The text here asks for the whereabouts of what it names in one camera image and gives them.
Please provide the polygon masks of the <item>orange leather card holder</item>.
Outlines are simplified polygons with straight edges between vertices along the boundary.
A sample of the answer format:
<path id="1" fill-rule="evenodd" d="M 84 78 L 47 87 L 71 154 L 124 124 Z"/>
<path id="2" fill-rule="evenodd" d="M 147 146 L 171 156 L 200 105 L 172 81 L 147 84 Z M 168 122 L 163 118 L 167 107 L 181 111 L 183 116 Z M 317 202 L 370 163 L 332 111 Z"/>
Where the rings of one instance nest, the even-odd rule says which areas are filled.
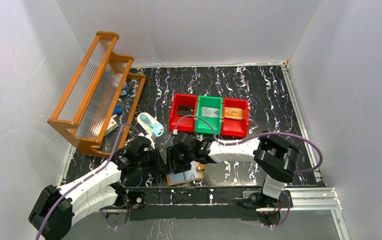
<path id="1" fill-rule="evenodd" d="M 191 169 L 186 170 L 180 173 L 170 173 L 166 176 L 167 185 L 175 186 L 185 183 L 190 183 L 193 181 L 201 180 L 204 178 L 203 170 L 205 169 L 204 165 L 193 161 L 191 162 Z"/>

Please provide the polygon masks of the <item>white credit card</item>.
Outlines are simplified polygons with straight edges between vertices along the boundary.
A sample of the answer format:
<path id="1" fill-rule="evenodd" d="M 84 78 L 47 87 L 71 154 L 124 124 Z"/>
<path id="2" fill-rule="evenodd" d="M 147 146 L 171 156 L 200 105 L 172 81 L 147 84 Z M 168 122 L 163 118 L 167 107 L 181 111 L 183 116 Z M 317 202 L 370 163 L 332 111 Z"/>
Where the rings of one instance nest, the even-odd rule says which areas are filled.
<path id="1" fill-rule="evenodd" d="M 220 110 L 215 107 L 202 107 L 201 116 L 206 118 L 218 118 L 220 116 Z"/>

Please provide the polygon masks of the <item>gold credit card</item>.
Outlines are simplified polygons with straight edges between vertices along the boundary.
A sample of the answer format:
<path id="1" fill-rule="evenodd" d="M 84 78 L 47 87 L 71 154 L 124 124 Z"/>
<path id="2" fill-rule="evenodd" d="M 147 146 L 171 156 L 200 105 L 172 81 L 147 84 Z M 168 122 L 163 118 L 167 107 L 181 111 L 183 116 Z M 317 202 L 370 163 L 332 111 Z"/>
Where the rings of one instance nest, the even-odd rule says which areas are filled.
<path id="1" fill-rule="evenodd" d="M 233 120 L 242 120 L 244 116 L 244 110 L 236 107 L 225 107 L 224 117 Z"/>

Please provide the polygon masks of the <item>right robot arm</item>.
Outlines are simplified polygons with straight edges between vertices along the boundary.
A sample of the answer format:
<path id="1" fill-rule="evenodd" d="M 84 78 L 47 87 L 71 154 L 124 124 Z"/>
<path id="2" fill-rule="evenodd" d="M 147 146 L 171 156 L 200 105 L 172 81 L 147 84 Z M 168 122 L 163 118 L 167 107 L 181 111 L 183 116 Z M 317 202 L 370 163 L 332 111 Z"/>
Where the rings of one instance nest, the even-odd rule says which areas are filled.
<path id="1" fill-rule="evenodd" d="M 260 193 L 261 203 L 273 207 L 281 192 L 293 182 L 299 160 L 299 149 L 275 132 L 243 140 L 198 140 L 178 133 L 166 150 L 170 172 L 181 173 L 191 168 L 192 162 L 216 164 L 226 161 L 256 163 L 266 174 Z"/>

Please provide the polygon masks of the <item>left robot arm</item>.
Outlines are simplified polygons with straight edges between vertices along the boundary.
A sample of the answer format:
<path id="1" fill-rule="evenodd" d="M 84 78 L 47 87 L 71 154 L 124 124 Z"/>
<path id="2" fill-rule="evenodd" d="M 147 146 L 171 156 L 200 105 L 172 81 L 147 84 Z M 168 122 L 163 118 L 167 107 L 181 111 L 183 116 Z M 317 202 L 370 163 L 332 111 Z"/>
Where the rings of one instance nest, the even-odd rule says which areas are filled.
<path id="1" fill-rule="evenodd" d="M 149 134 L 139 135 L 81 178 L 45 187 L 28 216 L 38 231 L 37 237 L 60 240 L 75 223 L 93 212 L 109 206 L 131 208 L 133 200 L 120 181 L 137 168 L 158 170 L 164 164 L 154 141 Z"/>

